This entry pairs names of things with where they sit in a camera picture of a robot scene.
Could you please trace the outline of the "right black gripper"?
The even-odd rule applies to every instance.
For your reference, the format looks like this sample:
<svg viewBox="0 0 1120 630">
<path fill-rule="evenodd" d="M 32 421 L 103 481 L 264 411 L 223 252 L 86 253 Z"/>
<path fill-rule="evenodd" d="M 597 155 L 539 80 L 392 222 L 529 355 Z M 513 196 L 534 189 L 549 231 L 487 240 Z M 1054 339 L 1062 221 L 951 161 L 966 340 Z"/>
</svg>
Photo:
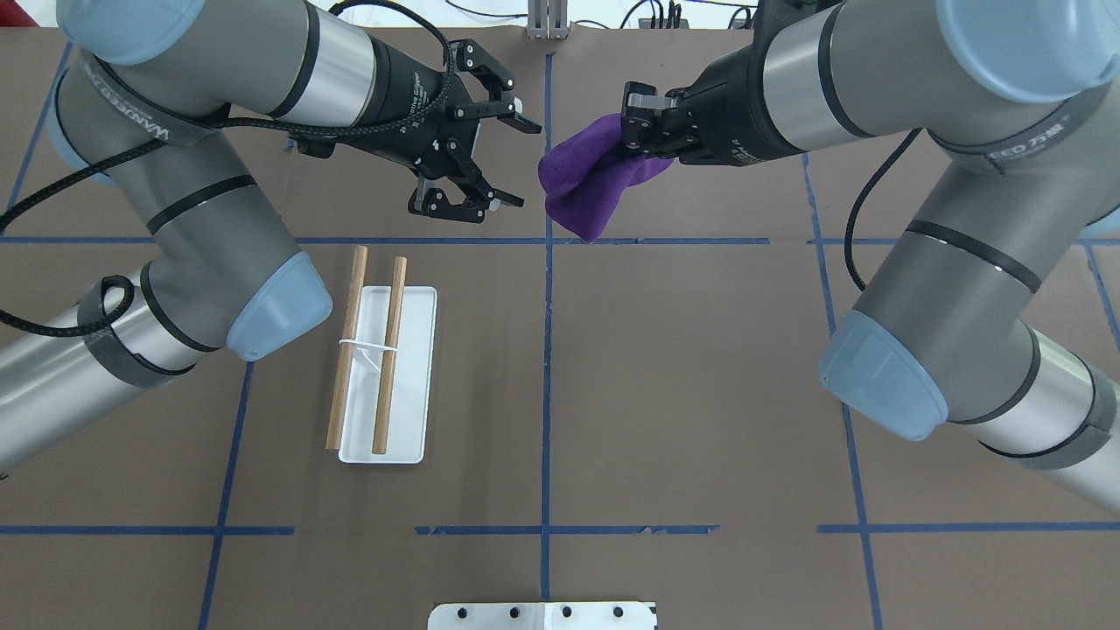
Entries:
<svg viewBox="0 0 1120 630">
<path fill-rule="evenodd" d="M 689 87 L 660 94 L 655 85 L 628 82 L 620 99 L 620 158 L 676 159 L 690 165 L 752 166 L 802 154 L 780 133 L 764 96 L 767 45 L 752 44 L 712 61 Z M 688 115 L 703 148 L 692 149 Z"/>
</svg>

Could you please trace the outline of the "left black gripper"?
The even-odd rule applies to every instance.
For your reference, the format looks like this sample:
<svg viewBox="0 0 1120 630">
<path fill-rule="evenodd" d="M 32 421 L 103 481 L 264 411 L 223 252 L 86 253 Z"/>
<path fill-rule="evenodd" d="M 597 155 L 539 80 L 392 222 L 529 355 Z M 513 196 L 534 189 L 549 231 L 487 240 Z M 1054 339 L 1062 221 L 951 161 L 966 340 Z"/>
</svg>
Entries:
<svg viewBox="0 0 1120 630">
<path fill-rule="evenodd" d="M 361 127 L 373 127 L 416 115 L 432 103 L 444 87 L 444 72 L 430 68 L 407 53 L 376 38 L 374 87 L 360 115 Z M 493 118 L 520 133 L 540 135 L 543 126 L 529 120 L 515 95 L 516 78 L 479 43 L 466 38 L 451 41 L 452 71 L 468 74 L 485 89 L 487 99 L 467 102 L 461 78 L 451 77 L 444 102 L 401 127 L 360 136 L 360 151 L 372 154 L 417 177 L 408 211 L 417 216 L 464 223 L 480 223 L 500 207 L 524 207 L 525 200 L 493 187 L 472 158 L 456 161 L 445 146 L 455 141 L 457 151 L 472 155 L 479 135 L 478 120 Z"/>
</svg>

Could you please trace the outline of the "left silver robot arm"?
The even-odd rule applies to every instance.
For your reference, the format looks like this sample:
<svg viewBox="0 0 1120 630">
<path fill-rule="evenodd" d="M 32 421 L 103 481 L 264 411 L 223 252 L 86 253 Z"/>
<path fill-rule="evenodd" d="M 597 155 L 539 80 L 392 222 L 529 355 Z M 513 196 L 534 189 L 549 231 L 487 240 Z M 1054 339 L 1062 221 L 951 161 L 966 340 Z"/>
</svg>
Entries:
<svg viewBox="0 0 1120 630">
<path fill-rule="evenodd" d="M 523 133 L 516 80 L 469 38 L 435 27 L 432 67 L 348 24 L 348 1 L 59 1 L 75 48 L 53 84 L 49 129 L 72 175 L 20 200 L 3 228 L 104 177 L 160 248 L 109 275 L 59 318 L 3 350 L 3 475 L 147 390 L 231 348 L 256 361 L 319 326 L 332 295 L 228 143 L 227 130 L 288 135 L 301 154 L 349 146 L 400 165 L 416 215 L 480 223 L 523 200 L 473 160 L 480 120 Z"/>
</svg>

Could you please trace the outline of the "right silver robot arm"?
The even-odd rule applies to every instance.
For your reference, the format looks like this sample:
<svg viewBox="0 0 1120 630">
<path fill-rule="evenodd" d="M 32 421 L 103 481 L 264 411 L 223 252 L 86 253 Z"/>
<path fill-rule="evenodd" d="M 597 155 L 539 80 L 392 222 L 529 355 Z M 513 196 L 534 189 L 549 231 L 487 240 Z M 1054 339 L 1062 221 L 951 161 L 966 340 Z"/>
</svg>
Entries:
<svg viewBox="0 0 1120 630">
<path fill-rule="evenodd" d="M 1117 226 L 1116 1 L 764 1 L 688 87 L 631 82 L 625 151 L 748 166 L 897 132 L 948 155 L 836 324 L 820 382 L 908 441 L 943 425 L 1117 513 L 1117 385 L 1021 319 Z"/>
</svg>

